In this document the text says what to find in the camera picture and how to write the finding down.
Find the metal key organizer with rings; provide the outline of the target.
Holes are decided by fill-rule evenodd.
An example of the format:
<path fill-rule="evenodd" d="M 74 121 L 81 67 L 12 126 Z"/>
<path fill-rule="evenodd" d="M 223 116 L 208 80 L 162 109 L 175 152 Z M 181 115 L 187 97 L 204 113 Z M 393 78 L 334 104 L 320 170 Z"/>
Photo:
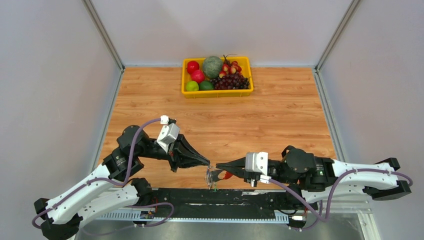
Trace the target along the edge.
<path fill-rule="evenodd" d="M 217 191 L 217 182 L 222 180 L 228 180 L 233 176 L 232 173 L 215 168 L 211 165 L 207 166 L 206 173 L 205 173 L 205 182 L 207 185 L 207 188 L 209 190 L 213 190 L 213 192 Z"/>

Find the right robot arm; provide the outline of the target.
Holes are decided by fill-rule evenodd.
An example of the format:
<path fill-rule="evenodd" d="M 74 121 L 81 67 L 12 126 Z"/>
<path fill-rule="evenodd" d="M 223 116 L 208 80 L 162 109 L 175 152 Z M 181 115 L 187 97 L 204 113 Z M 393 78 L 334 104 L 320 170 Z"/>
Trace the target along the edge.
<path fill-rule="evenodd" d="M 240 159 L 218 163 L 208 180 L 213 184 L 235 176 L 252 187 L 258 183 L 287 185 L 290 191 L 285 201 L 292 209 L 333 197 L 369 195 L 374 201 L 389 201 L 412 192 L 412 180 L 398 172 L 400 164 L 393 157 L 375 164 L 347 163 L 291 145 L 281 157 L 272 160 L 267 152 L 249 152 Z"/>

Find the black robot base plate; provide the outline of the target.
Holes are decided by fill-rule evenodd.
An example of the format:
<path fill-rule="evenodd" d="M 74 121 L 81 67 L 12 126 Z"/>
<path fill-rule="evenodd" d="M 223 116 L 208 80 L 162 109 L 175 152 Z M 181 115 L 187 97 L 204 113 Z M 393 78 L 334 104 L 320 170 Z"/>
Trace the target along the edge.
<path fill-rule="evenodd" d="M 275 212 L 300 213 L 305 206 L 284 191 L 192 188 L 158 188 L 141 197 L 135 206 L 154 207 L 156 216 L 200 218 L 266 218 Z"/>

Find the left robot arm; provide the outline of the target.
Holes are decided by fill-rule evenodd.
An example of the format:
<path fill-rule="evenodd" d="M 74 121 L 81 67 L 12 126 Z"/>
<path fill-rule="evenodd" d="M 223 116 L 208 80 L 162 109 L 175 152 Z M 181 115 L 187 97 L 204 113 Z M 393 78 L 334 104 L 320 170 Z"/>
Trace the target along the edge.
<path fill-rule="evenodd" d="M 157 138 L 149 137 L 143 125 L 130 125 L 117 139 L 115 148 L 102 164 L 66 192 L 34 203 L 32 225 L 49 240 L 67 240 L 87 224 L 108 212 L 124 207 L 154 208 L 152 187 L 135 174 L 143 168 L 140 158 L 165 160 L 170 169 L 209 166 L 180 133 L 174 119 L 158 119 Z"/>

